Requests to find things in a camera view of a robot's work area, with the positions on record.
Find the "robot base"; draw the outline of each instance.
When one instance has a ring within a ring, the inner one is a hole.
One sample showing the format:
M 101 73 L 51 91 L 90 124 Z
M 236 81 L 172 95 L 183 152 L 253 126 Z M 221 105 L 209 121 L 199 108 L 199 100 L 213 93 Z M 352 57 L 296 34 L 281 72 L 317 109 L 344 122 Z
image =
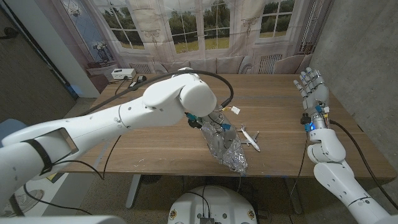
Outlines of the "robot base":
M 191 192 L 202 195 L 203 187 L 192 189 Z M 257 224 L 253 206 L 240 194 L 226 187 L 208 185 L 204 198 L 210 206 L 210 220 L 202 218 L 202 198 L 191 193 L 183 194 L 172 205 L 168 224 L 188 223 L 230 223 Z M 205 202 L 205 217 L 208 218 L 208 207 Z

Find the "grass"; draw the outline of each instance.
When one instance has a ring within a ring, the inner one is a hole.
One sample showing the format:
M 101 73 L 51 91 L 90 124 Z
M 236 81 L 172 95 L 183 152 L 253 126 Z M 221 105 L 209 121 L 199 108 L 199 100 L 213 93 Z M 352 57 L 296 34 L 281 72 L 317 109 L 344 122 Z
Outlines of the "grass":
M 260 38 L 272 37 L 273 34 L 273 32 L 260 33 Z M 275 37 L 282 37 L 284 35 L 286 35 L 286 31 L 275 32 Z
M 217 49 L 216 39 L 206 39 L 205 40 L 206 50 Z M 193 41 L 189 43 L 178 43 L 174 44 L 175 51 L 177 54 L 191 52 L 194 50 L 199 50 L 198 41 Z M 229 48 L 229 37 L 223 37 L 218 39 L 218 48 L 219 49 L 227 49 Z
M 131 46 L 130 46 L 129 44 L 125 44 L 125 43 L 123 43 L 123 42 L 120 42 L 120 44 L 121 44 L 122 47 L 124 47 L 124 48 L 129 48 L 129 49 L 131 49 Z M 144 48 L 143 45 L 133 45 L 132 48 L 133 48 L 133 49 L 137 49 L 137 50 L 145 50 L 145 48 Z

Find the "blue component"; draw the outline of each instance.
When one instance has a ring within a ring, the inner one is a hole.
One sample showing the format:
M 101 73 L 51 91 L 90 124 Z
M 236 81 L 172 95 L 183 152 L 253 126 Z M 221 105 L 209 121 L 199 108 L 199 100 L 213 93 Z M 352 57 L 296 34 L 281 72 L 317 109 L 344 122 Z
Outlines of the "blue component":
M 190 114 L 190 113 L 187 113 L 186 116 L 187 116 L 187 118 L 188 118 L 190 121 L 194 121 L 194 120 L 197 119 L 197 117 L 196 117 L 195 115 L 192 115 L 192 114 Z
M 221 124 L 221 127 L 225 130 L 229 130 L 231 128 L 231 125 L 229 124 Z
M 314 130 L 315 129 L 315 127 L 314 127 L 314 125 L 313 125 L 313 123 L 311 122 L 310 124 L 304 124 L 304 130 L 306 131 L 306 132 L 310 132 L 310 131 L 312 131 L 312 130 Z
M 319 105 L 316 105 L 315 109 L 317 110 L 318 113 L 322 112 L 322 108 Z
M 310 130 L 310 124 L 304 124 L 304 130 L 306 131 L 306 132 L 310 132 L 311 130 Z

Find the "window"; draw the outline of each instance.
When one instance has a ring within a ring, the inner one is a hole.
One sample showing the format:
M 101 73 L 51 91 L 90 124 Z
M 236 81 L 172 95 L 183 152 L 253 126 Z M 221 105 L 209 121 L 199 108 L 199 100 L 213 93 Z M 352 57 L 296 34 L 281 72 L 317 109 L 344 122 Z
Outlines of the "window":
M 95 4 L 122 47 L 145 50 L 124 0 L 97 0 Z
M 260 38 L 285 36 L 295 0 L 267 0 L 261 18 Z
M 83 39 L 88 55 L 94 62 L 109 62 L 114 60 L 108 46 L 100 36 L 91 17 L 79 0 L 61 0 L 70 20 Z
M 223 0 L 215 0 L 211 6 L 204 7 L 203 26 L 206 50 L 229 48 L 230 14 L 230 6 Z
M 165 10 L 176 53 L 199 50 L 195 2 L 165 0 Z

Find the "black strap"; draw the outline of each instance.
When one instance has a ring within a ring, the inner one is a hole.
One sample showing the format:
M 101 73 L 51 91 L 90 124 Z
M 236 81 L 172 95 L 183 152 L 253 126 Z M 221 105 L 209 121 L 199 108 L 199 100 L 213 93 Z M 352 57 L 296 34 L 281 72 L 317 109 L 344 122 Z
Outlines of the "black strap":
M 23 142 L 29 143 L 37 151 L 37 153 L 39 153 L 39 156 L 42 158 L 44 163 L 44 168 L 42 169 L 40 175 L 46 172 L 50 172 L 52 170 L 53 165 L 50 156 L 47 154 L 43 146 L 35 139 L 28 139 Z

